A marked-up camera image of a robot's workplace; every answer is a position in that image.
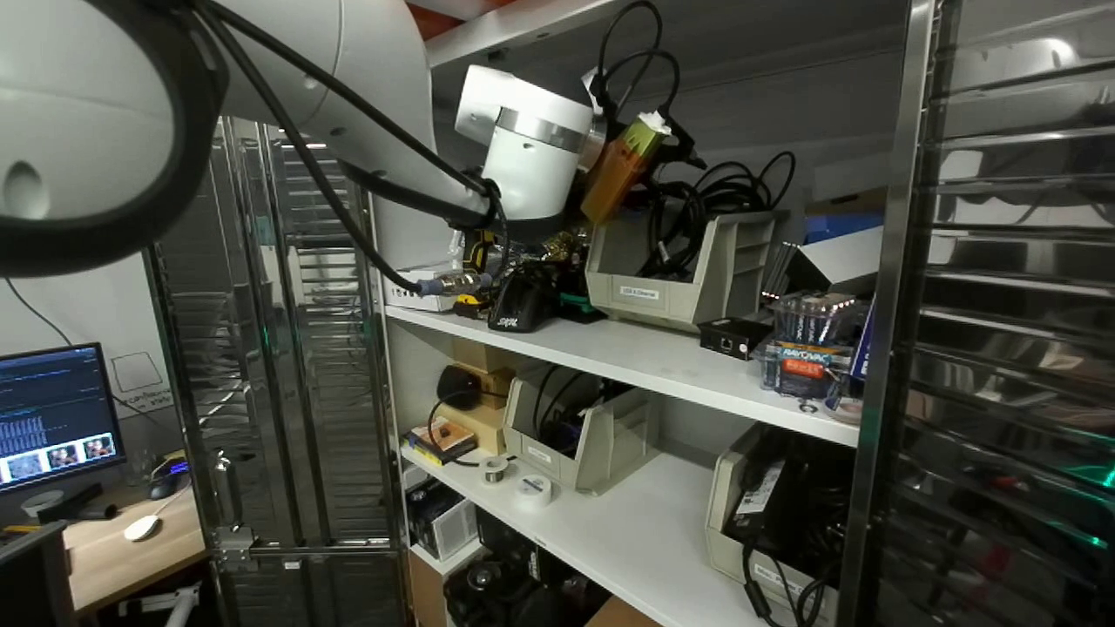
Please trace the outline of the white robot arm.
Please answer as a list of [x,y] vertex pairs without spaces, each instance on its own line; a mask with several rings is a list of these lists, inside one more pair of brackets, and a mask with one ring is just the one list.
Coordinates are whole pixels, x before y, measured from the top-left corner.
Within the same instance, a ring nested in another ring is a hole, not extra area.
[[454,230],[557,218],[596,122],[474,66],[455,131],[485,163],[454,166],[410,0],[0,0],[0,271],[86,271],[159,241],[228,115],[331,143],[366,191]]

